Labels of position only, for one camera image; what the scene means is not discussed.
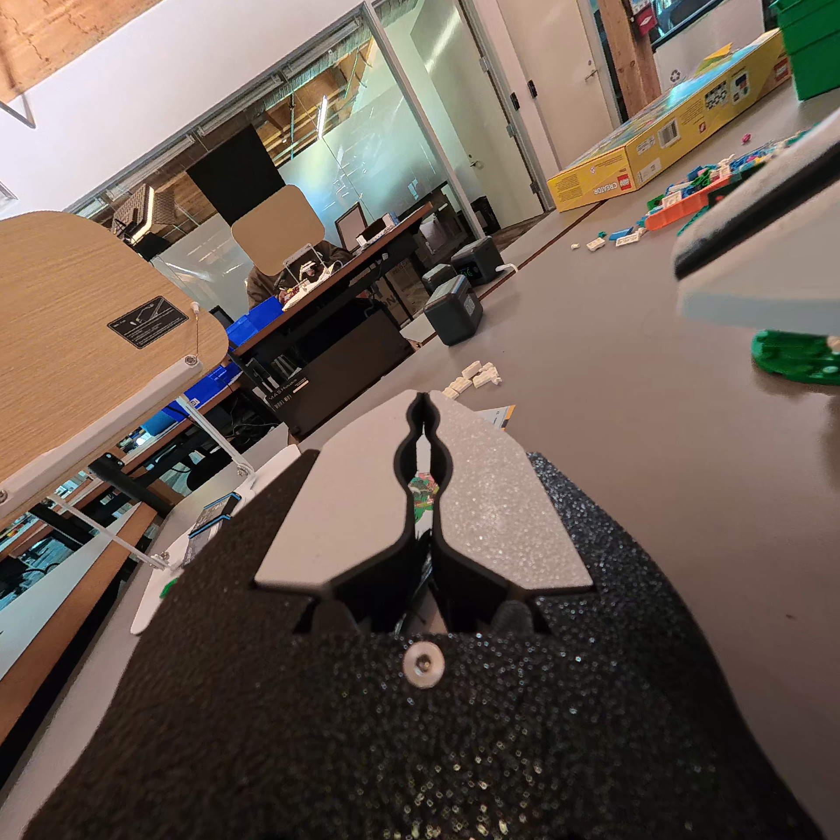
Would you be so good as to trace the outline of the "green storage bins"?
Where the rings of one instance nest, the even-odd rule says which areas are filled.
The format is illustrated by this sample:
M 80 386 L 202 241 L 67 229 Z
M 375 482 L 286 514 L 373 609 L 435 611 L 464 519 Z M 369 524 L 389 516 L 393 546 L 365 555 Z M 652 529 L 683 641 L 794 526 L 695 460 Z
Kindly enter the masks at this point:
M 791 61 L 797 99 L 839 88 L 839 2 L 776 1 L 770 10 Z

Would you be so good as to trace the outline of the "green lego plate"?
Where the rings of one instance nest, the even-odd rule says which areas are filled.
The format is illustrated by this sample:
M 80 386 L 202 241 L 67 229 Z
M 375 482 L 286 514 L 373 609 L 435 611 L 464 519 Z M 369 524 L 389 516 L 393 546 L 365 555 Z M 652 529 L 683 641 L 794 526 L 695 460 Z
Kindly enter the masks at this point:
M 761 330 L 751 342 L 755 365 L 790 382 L 839 386 L 839 337 Z

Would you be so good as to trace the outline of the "stack of blue storage bins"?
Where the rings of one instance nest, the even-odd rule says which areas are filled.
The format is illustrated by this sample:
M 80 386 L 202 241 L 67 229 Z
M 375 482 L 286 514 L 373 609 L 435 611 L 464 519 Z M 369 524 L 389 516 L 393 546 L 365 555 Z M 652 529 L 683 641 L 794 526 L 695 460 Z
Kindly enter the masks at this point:
M 226 328 L 228 343 L 235 348 L 254 338 L 258 332 L 276 321 L 283 314 L 283 306 L 277 297 L 270 297 L 250 309 Z

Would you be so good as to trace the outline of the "pile of white lego pieces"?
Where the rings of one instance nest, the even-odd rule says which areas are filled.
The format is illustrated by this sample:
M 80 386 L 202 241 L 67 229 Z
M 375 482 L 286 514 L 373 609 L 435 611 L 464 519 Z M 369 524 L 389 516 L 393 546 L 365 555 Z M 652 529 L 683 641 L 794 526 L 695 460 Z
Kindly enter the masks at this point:
M 443 395 L 456 400 L 470 388 L 480 389 L 487 384 L 500 385 L 501 383 L 501 375 L 493 363 L 483 364 L 477 360 L 463 369 L 460 375 L 444 388 Z

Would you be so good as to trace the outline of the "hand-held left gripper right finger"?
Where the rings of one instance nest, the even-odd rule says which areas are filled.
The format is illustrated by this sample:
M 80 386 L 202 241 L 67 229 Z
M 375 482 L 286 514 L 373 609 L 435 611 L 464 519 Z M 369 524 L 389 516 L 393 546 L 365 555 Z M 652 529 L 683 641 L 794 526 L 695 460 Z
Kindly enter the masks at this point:
M 438 484 L 432 575 L 447 630 L 488 629 L 510 602 L 531 616 L 541 596 L 593 592 L 550 494 L 513 437 L 430 392 L 427 438 Z

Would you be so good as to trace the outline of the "yellow lego box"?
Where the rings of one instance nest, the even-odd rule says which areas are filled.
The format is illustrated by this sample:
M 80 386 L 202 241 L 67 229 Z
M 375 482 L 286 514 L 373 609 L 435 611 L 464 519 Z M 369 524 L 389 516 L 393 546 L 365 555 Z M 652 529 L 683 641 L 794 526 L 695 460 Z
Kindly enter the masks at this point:
M 559 212 L 632 193 L 791 79 L 778 28 L 680 82 L 584 152 L 548 187 Z

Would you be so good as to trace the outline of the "black box white print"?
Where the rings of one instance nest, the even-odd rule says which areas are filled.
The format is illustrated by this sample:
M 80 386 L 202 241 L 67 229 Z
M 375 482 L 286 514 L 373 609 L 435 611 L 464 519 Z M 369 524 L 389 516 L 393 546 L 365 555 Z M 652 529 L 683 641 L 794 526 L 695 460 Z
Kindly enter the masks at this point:
M 389 311 L 354 300 L 271 362 L 268 404 L 298 443 L 412 354 Z

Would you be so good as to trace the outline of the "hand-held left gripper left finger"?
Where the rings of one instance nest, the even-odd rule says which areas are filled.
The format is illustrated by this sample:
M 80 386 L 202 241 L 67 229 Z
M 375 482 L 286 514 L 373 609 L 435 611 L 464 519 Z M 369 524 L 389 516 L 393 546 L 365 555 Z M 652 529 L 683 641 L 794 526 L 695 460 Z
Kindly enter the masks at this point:
M 323 446 L 255 573 L 260 590 L 338 604 L 391 633 L 419 586 L 422 551 L 410 482 L 422 394 L 405 391 Z

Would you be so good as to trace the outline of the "wooden post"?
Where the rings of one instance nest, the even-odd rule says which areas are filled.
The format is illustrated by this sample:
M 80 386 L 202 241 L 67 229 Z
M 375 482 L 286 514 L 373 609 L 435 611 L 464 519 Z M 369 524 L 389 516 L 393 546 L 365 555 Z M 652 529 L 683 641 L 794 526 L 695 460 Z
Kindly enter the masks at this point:
M 650 37 L 632 2 L 599 1 L 598 7 L 626 115 L 632 118 L 662 93 Z

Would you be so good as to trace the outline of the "wooden board stand white base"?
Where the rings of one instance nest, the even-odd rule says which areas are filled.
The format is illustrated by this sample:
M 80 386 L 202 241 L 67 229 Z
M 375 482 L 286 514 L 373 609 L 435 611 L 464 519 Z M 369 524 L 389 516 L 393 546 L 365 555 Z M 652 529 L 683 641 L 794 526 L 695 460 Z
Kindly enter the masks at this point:
M 2 524 L 228 355 L 224 327 L 104 227 L 69 213 L 2 222 Z

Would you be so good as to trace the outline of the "pile of colourful lego pieces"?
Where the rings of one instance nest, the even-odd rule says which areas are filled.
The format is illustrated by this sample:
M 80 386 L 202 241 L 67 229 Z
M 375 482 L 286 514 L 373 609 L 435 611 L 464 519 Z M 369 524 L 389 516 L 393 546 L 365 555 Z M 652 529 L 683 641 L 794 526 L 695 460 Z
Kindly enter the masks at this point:
M 677 222 L 686 221 L 686 225 L 690 225 L 693 219 L 705 214 L 760 168 L 798 143 L 815 126 L 814 123 L 787 138 L 756 146 L 740 156 L 732 154 L 717 164 L 697 167 L 688 174 L 688 180 L 671 185 L 664 194 L 648 202 L 646 214 L 636 224 L 610 234 L 600 232 L 585 244 L 586 250 L 594 253 L 607 245 L 633 245 L 645 235 Z

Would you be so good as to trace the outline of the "lego instruction booklet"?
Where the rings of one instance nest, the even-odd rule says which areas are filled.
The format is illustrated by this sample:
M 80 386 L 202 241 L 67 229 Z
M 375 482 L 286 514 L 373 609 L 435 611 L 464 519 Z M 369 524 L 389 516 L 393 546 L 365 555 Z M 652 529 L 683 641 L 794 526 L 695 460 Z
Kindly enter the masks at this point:
M 493 427 L 502 431 L 507 429 L 514 405 L 489 408 L 477 411 L 477 414 L 487 420 Z M 415 531 L 417 535 L 431 528 L 434 513 L 434 503 L 438 493 L 438 483 L 431 474 L 431 444 L 425 436 L 421 436 L 416 444 L 416 473 L 408 484 L 413 495 L 413 513 Z

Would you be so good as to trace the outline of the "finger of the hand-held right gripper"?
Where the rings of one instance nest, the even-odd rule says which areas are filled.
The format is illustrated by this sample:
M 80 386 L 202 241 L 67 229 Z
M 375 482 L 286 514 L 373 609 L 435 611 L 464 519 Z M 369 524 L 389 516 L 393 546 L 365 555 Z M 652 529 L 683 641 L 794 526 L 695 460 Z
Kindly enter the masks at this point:
M 707 209 L 675 242 L 675 278 L 688 279 L 726 254 L 747 254 L 773 236 L 828 216 L 838 223 L 839 122 L 822 121 L 770 161 L 753 167 L 728 192 L 710 195 Z
M 679 313 L 791 333 L 839 330 L 838 199 L 812 198 L 731 242 L 693 236 L 679 250 Z

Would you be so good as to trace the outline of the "white door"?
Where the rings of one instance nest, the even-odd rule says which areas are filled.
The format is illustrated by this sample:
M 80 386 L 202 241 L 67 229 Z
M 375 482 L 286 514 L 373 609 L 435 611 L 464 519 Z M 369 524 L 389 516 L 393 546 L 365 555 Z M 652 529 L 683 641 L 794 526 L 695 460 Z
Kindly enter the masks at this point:
M 498 1 L 488 24 L 511 93 L 546 177 L 620 123 L 590 2 Z

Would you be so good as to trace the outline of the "dark framed monitor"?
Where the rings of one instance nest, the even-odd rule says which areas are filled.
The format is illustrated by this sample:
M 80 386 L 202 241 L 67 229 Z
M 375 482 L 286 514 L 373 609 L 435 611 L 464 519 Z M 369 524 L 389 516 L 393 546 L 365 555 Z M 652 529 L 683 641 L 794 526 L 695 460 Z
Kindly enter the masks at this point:
M 358 237 L 362 236 L 368 227 L 361 202 L 353 204 L 335 220 L 334 224 L 341 248 L 348 252 L 357 250 L 360 247 Z

